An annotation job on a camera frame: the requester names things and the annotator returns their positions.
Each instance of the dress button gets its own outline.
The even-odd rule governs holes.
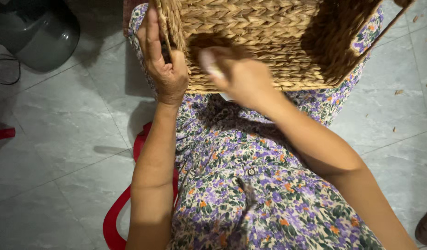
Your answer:
[[[247,174],[250,175],[250,176],[254,176],[255,170],[254,169],[248,169],[247,170]]]

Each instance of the woman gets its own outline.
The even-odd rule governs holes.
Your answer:
[[[360,156],[323,126],[363,64],[341,88],[287,93],[296,107],[265,65],[226,51],[216,60],[228,78],[211,80],[236,104],[184,94],[184,55],[164,62],[157,12],[146,9],[134,12],[132,42],[159,94],[133,173],[127,249],[416,249]],[[379,10],[361,50],[381,19]]]

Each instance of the gray tile floor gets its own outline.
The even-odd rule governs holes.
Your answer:
[[[0,249],[107,249],[104,216],[129,185],[129,149],[152,120],[121,3],[68,2],[82,25],[73,56],[45,74],[23,67],[18,84],[0,85],[0,121],[16,128],[0,141]],[[384,10],[386,24],[400,8],[387,0]],[[427,210],[427,0],[373,50],[331,129],[362,155],[414,235]],[[128,215],[129,206],[118,223],[124,237]]]

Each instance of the purple floral fabric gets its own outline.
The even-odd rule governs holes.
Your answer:
[[[139,5],[130,22],[130,40],[141,62],[134,34],[146,9]],[[379,9],[353,47],[366,49],[382,19]],[[329,126],[365,62],[340,88],[286,96]],[[383,249],[339,191],[310,171],[261,114],[218,94],[186,94],[176,138],[179,201],[168,249]]]

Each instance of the red plastic chair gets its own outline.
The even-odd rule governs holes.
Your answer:
[[[147,123],[143,126],[143,131],[136,137],[135,143],[133,144],[133,158],[135,162],[138,160],[139,153],[144,146],[145,139],[150,132],[152,122]],[[173,203],[178,195],[178,171],[173,170]],[[121,212],[124,205],[130,199],[130,185],[116,200],[113,206],[105,215],[104,223],[102,224],[102,232],[104,234],[105,242],[110,250],[124,250],[126,248],[126,240],[124,240],[116,229],[116,219],[118,218],[119,212]]]
[[[0,122],[0,140],[16,136],[16,130]]]

